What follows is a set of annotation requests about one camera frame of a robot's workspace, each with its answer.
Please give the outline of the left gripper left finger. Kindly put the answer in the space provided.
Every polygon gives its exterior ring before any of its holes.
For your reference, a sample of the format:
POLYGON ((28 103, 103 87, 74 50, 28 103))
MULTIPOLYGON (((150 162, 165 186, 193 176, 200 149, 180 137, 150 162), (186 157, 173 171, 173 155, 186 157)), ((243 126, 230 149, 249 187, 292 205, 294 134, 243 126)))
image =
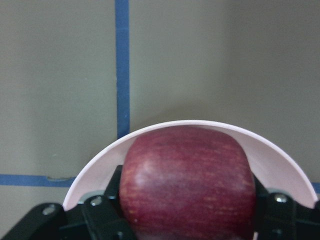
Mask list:
POLYGON ((135 240, 120 207, 120 179, 122 165, 116 166, 103 192, 87 198, 82 205, 82 214, 92 240, 135 240))

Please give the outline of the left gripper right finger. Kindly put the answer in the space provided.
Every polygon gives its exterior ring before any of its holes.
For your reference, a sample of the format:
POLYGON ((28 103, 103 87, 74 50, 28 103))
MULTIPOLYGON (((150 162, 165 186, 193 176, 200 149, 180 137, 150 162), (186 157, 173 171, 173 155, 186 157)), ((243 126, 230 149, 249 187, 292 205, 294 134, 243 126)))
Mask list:
POLYGON ((296 240, 297 202, 284 191, 267 189, 255 176, 255 240, 296 240))

